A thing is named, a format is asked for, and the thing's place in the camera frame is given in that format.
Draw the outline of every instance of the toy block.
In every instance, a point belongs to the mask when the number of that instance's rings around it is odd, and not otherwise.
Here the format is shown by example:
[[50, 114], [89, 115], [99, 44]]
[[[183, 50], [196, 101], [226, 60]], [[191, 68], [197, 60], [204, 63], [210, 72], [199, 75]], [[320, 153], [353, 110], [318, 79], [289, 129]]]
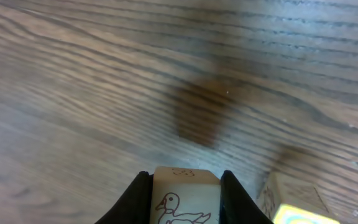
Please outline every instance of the toy block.
[[339, 224], [315, 184], [272, 172], [257, 205], [274, 224]]
[[150, 224], [218, 224], [221, 186], [208, 170], [157, 167]]

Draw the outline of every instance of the beige block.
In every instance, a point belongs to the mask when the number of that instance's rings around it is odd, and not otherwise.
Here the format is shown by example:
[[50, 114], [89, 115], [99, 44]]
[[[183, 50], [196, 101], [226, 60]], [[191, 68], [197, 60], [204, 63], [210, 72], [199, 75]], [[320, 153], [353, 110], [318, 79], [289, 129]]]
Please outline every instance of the beige block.
[[150, 224], [218, 224], [220, 180], [208, 170], [157, 167]]
[[318, 187], [279, 172], [272, 172], [257, 205], [274, 223], [338, 223]]

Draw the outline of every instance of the wooden table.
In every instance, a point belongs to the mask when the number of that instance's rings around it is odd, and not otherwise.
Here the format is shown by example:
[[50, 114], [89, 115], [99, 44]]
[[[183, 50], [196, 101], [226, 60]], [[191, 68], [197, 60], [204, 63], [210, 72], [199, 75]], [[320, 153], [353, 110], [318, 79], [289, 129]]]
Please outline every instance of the wooden table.
[[0, 0], [0, 224], [94, 223], [158, 165], [358, 224], [358, 0]]

